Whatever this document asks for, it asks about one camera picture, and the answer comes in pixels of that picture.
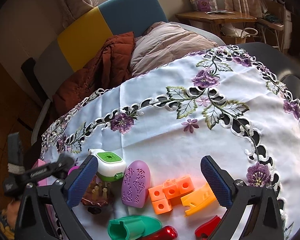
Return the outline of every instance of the orange plastic piece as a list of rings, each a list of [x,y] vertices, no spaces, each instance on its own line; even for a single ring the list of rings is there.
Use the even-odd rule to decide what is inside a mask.
[[[171,199],[181,195],[176,184],[176,179],[167,179],[162,185],[162,190],[167,199]]]
[[[176,184],[179,188],[180,194],[189,193],[194,190],[194,186],[190,175],[185,175],[181,178],[176,179]]]
[[[162,191],[162,185],[150,188],[149,195],[152,202],[166,198]]]
[[[185,211],[186,217],[191,216],[209,206],[215,200],[216,197],[208,183],[203,185],[200,189],[181,198],[182,205],[190,207],[190,209]]]
[[[154,212],[159,215],[172,210],[170,200],[164,198],[158,201],[152,202]]]

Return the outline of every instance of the person's hand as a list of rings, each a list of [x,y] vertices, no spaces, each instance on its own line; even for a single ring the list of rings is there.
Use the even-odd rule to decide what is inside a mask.
[[[11,229],[15,229],[16,219],[20,208],[20,200],[12,200],[6,208],[6,220]]]

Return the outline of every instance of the blue gripper pad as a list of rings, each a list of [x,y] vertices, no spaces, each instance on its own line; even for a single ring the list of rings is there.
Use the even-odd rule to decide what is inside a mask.
[[[63,194],[70,208],[79,205],[97,171],[98,159],[93,155],[89,155],[80,167],[73,170],[65,179]]]
[[[230,208],[232,206],[231,190],[208,160],[207,156],[201,159],[200,167],[220,206]]]

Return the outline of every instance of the green square panel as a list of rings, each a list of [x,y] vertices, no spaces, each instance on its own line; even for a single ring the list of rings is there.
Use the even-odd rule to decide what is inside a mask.
[[[113,152],[102,152],[98,153],[98,156],[101,160],[107,162],[107,163],[114,163],[114,162],[120,162],[122,161],[121,157],[116,155]]]

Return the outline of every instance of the red glossy cylinder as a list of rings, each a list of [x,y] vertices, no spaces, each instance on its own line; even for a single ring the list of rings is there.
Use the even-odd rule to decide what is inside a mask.
[[[165,226],[150,235],[139,238],[138,240],[173,240],[177,237],[178,233],[172,226]]]

